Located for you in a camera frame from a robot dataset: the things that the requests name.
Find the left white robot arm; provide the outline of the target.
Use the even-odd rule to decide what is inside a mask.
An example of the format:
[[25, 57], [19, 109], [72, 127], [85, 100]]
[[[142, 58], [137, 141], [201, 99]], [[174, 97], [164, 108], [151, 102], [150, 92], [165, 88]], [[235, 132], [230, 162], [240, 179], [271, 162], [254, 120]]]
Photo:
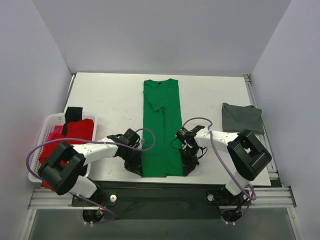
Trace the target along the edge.
[[119, 157], [124, 160], [127, 171], [142, 176], [139, 141], [140, 136], [130, 128], [124, 134], [109, 135], [96, 143], [71, 145], [63, 141], [37, 173], [57, 195], [80, 195], [88, 205], [95, 206], [101, 201], [101, 193], [92, 180], [82, 176], [83, 168], [96, 161]]

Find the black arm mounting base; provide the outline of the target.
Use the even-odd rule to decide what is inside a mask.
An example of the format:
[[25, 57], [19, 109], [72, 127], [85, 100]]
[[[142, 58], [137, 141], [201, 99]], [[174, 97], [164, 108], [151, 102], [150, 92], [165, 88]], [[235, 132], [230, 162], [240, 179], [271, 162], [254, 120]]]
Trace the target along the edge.
[[89, 201], [73, 196], [72, 207], [82, 208], [84, 220], [239, 220], [251, 202], [222, 185], [109, 184]]

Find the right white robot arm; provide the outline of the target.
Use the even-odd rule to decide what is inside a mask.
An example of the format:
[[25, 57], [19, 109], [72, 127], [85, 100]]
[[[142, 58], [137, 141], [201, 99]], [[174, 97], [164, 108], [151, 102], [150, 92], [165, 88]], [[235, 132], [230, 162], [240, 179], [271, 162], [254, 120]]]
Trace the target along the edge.
[[182, 127], [171, 141], [182, 160], [189, 184], [221, 185], [222, 200], [233, 204], [248, 184], [271, 186], [267, 166], [272, 156], [250, 130], [240, 133], [212, 130], [197, 125]]

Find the green t shirt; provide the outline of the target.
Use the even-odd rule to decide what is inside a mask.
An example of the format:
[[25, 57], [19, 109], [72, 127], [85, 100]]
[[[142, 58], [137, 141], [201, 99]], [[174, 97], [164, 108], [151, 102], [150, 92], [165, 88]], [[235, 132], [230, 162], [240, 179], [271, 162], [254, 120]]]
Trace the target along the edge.
[[171, 142], [182, 126], [179, 82], [176, 79], [143, 82], [143, 127], [154, 133], [155, 139], [144, 131], [142, 171], [144, 177], [167, 177], [183, 175], [181, 155], [177, 142]]

